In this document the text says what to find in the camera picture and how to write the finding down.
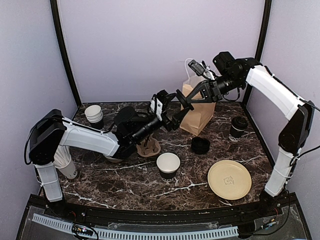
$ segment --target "lavender wall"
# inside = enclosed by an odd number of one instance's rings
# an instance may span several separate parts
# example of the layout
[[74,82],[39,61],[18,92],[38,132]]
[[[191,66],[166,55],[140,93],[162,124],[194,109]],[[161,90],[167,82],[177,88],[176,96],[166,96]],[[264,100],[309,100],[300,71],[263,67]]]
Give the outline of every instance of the lavender wall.
[[[274,1],[261,62],[286,85],[320,107],[320,2]],[[257,90],[248,109],[272,155],[277,157],[278,135],[286,125],[282,113]],[[311,134],[302,151],[320,144],[320,114],[315,113]],[[320,239],[320,150],[301,158],[289,190],[296,192],[313,239]]]
[[49,0],[1,1],[0,53],[0,238],[12,240],[30,193],[39,190],[23,160],[29,130],[53,108],[69,117],[77,108]]
[[186,58],[254,56],[264,9],[263,0],[58,2],[83,102],[149,101],[182,88]]

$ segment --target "cup lid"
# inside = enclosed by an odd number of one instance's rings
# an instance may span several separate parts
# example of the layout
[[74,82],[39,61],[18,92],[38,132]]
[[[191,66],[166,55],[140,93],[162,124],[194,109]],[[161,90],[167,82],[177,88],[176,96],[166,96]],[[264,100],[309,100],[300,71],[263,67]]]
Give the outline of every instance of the cup lid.
[[248,127],[247,120],[242,116],[236,116],[236,117],[232,118],[231,123],[235,128],[237,128],[239,130],[245,130]]

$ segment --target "marble table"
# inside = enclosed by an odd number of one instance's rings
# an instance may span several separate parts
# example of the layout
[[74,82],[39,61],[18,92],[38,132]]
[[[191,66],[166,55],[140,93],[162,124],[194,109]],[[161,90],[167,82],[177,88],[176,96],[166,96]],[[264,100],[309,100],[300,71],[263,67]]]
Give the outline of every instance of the marble table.
[[[101,103],[105,128],[110,126],[117,112],[125,106],[145,111],[147,102]],[[74,117],[76,122],[89,125],[84,104]],[[180,104],[172,103],[168,114],[179,111]],[[70,148],[79,173],[75,179],[60,174],[60,184],[65,199],[70,203],[101,208],[141,211],[181,211],[234,206],[256,202],[264,188],[272,167],[249,124],[239,142],[228,139],[231,119],[246,118],[239,103],[218,102],[214,117],[199,135],[211,141],[205,155],[195,155],[190,150],[192,134],[178,129],[158,130],[154,137],[159,141],[161,153],[175,153],[181,166],[171,182],[163,181],[156,160],[158,156],[143,158],[137,153],[121,163],[110,163],[100,153]],[[209,168],[221,160],[234,160],[243,164],[251,174],[250,192],[239,200],[218,197],[207,183]]]

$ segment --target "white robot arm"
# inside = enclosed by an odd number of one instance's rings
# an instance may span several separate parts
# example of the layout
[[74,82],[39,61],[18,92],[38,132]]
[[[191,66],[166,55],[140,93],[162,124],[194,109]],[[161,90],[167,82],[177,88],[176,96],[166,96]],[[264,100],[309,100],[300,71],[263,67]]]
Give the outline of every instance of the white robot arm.
[[[279,135],[279,154],[271,177],[260,195],[262,206],[268,207],[270,198],[278,196],[291,177],[297,157],[309,135],[314,109],[311,101],[302,97],[281,83],[266,66],[254,58],[234,59],[229,52],[220,52],[213,63],[221,76],[208,67],[192,60],[188,65],[200,82],[193,91],[184,96],[181,91],[168,94],[165,90],[154,94],[149,113],[140,116],[132,107],[120,110],[114,118],[116,132],[105,132],[87,127],[62,116],[59,110],[52,110],[38,122],[30,133],[29,159],[35,165],[49,202],[63,199],[58,175],[54,167],[54,155],[60,146],[72,146],[104,154],[106,157],[125,159],[134,153],[136,145],[151,133],[165,127],[176,130],[193,104],[212,103],[235,88],[253,86],[269,98],[288,119],[288,124]],[[201,99],[193,99],[198,93]],[[166,107],[173,98],[181,102],[183,109],[167,117]]]

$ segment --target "plate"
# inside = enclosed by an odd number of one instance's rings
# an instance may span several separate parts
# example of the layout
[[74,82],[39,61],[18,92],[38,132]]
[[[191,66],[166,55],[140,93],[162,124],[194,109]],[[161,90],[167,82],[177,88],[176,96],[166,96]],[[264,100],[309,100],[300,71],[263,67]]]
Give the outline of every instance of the plate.
[[243,198],[251,189],[252,180],[248,170],[231,160],[218,161],[208,172],[208,183],[212,191],[227,200]]

